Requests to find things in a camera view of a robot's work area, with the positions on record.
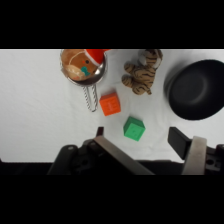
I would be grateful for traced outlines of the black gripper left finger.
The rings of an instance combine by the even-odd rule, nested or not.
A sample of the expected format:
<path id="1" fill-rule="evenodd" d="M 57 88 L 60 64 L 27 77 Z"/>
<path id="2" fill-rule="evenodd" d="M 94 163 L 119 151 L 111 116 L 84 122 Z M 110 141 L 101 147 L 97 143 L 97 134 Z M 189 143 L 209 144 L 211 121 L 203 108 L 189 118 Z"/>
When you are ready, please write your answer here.
<path id="1" fill-rule="evenodd" d="M 132 175 L 153 175 L 153 172 L 146 169 L 139 162 L 132 159 L 116 145 L 107 140 L 104 137 L 104 128 L 102 126 L 97 129 L 94 143 L 128 173 Z"/>

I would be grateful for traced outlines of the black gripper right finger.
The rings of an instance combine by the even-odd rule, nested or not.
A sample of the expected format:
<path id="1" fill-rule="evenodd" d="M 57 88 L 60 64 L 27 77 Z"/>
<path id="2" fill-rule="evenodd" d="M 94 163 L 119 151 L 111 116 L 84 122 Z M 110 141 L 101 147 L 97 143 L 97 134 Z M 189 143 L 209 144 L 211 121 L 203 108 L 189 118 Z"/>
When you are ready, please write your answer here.
<path id="1" fill-rule="evenodd" d="M 182 175 L 203 175 L 207 154 L 207 140 L 194 136 L 188 138 L 178 128 L 170 127 L 168 143 L 184 161 Z"/>

